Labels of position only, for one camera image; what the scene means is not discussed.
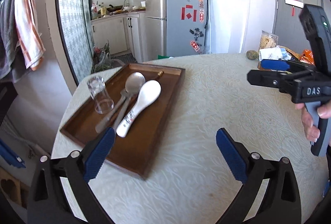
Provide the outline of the person's right hand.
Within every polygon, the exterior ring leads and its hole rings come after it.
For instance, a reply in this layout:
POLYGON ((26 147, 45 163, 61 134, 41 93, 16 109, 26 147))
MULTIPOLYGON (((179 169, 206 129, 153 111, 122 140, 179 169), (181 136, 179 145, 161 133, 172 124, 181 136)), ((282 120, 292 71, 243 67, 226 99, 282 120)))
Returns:
MULTIPOLYGON (((307 140, 317 142, 320 137, 320 130, 313 125, 313 118, 305 108, 304 104, 295 104, 297 110, 301 110, 301 121, 307 140)), ((330 102, 322 105, 317 109, 318 116, 322 119, 329 119, 331 116, 330 102)))

